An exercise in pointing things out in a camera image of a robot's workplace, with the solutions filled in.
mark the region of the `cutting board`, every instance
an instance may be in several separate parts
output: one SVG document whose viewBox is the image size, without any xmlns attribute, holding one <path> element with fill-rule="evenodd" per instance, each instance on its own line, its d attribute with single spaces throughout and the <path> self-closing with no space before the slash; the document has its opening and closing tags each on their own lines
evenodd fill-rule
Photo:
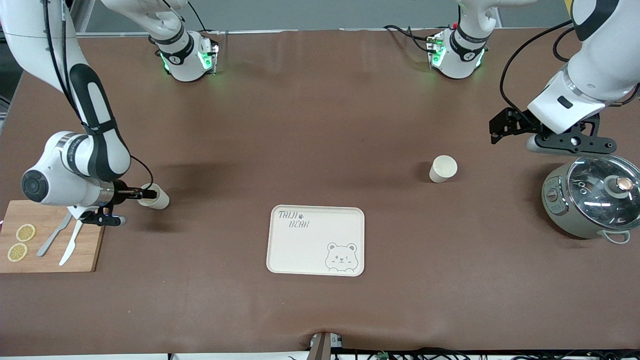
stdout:
<svg viewBox="0 0 640 360">
<path fill-rule="evenodd" d="M 82 227 L 76 238 L 74 253 L 63 266 L 58 265 L 74 231 L 74 218 L 60 231 L 45 256 L 36 256 L 40 246 L 47 241 L 66 214 L 67 208 L 39 205 L 30 200 L 11 201 L 0 232 L 0 273 L 94 271 L 103 231 L 103 227 L 96 225 L 85 224 Z M 28 247 L 27 256 L 12 263 L 7 258 L 7 253 L 13 244 L 19 242 L 15 232 L 24 224 L 34 225 L 36 235 L 24 243 Z"/>
</svg>

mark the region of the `knife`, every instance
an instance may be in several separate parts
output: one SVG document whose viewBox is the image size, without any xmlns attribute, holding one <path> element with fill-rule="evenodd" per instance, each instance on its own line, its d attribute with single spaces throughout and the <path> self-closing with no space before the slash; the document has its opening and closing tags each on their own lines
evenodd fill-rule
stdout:
<svg viewBox="0 0 640 360">
<path fill-rule="evenodd" d="M 62 255 L 62 259 L 60 259 L 60 264 L 58 264 L 59 266 L 64 265 L 67 260 L 69 260 L 69 257 L 71 256 L 71 254 L 73 254 L 74 250 L 76 249 L 76 238 L 78 236 L 78 233 L 80 232 L 80 229 L 82 228 L 82 221 L 80 220 L 76 220 L 76 227 L 74 228 L 74 233 L 71 234 L 71 240 L 69 240 L 69 245 L 67 245 L 67 249 L 65 250 L 65 254 Z"/>
<path fill-rule="evenodd" d="M 69 225 L 70 221 L 71 221 L 71 213 L 67 212 L 67 214 L 65 215 L 65 218 L 62 219 L 62 222 L 60 223 L 58 228 L 53 232 L 53 234 L 51 234 L 49 239 L 47 239 L 47 241 L 44 244 L 42 244 L 42 246 L 38 250 L 38 253 L 36 254 L 38 257 L 41 258 L 44 256 L 44 254 L 47 253 L 47 250 L 49 250 L 49 247 L 51 246 L 51 243 L 53 243 L 53 240 L 56 238 L 58 234 L 60 234 L 60 231 L 64 230 L 64 228 L 66 228 L 67 225 Z"/>
</svg>

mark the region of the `brown tablecloth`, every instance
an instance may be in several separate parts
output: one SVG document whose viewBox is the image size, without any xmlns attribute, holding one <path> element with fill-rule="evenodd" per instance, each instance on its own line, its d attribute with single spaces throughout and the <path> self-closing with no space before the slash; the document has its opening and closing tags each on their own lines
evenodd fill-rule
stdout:
<svg viewBox="0 0 640 360">
<path fill-rule="evenodd" d="M 145 38 L 82 40 L 172 203 L 117 207 L 129 224 L 106 230 L 95 273 L 0 275 L 0 354 L 299 350 L 319 331 L 374 349 L 640 347 L 640 233 L 615 246 L 561 232 L 539 194 L 571 158 L 531 154 L 527 136 L 490 143 L 502 67 L 537 32 L 496 31 L 459 81 L 383 31 L 220 37 L 220 72 L 195 83 L 167 76 Z M 522 107 L 561 65 L 554 39 L 510 70 Z M 636 163 L 638 109 L 604 111 L 600 130 Z M 80 130 L 64 97 L 25 76 L 0 140 L 1 212 L 59 130 Z M 433 184 L 441 154 L 460 170 Z M 134 164 L 124 180 L 147 175 Z M 364 273 L 269 272 L 278 204 L 362 209 Z"/>
</svg>

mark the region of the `lid knob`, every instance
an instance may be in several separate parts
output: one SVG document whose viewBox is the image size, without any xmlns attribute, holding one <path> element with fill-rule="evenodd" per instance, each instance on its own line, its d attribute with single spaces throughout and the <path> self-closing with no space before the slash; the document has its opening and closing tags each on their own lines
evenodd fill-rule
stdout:
<svg viewBox="0 0 640 360">
<path fill-rule="evenodd" d="M 619 191 L 629 192 L 633 190 L 636 185 L 628 177 L 619 177 L 616 179 L 616 187 Z"/>
<path fill-rule="evenodd" d="M 546 194 L 547 200 L 554 202 L 558 199 L 558 191 L 556 189 L 549 189 Z"/>
</svg>

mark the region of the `white paper cup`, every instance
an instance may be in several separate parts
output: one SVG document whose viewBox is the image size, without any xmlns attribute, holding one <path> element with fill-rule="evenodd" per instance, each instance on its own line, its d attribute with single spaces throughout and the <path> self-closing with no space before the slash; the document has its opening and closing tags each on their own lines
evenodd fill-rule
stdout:
<svg viewBox="0 0 640 360">
<path fill-rule="evenodd" d="M 452 177 L 458 171 L 456 160 L 447 155 L 440 155 L 435 160 L 429 171 L 429 177 L 434 183 L 442 183 Z"/>
<path fill-rule="evenodd" d="M 144 184 L 142 186 L 142 188 L 146 189 L 147 186 L 149 186 L 149 184 Z M 158 186 L 156 184 L 153 184 L 153 185 L 151 185 L 149 190 L 153 190 L 153 191 L 157 192 L 156 198 L 155 199 L 140 199 L 140 200 L 138 200 L 138 204 L 140 204 L 142 206 L 146 206 L 148 208 L 156 209 L 156 210 L 162 210 L 162 209 L 166 208 L 169 205 L 169 195 L 167 195 L 166 192 L 164 192 L 164 190 L 162 190 L 160 188 L 160 186 Z"/>
</svg>

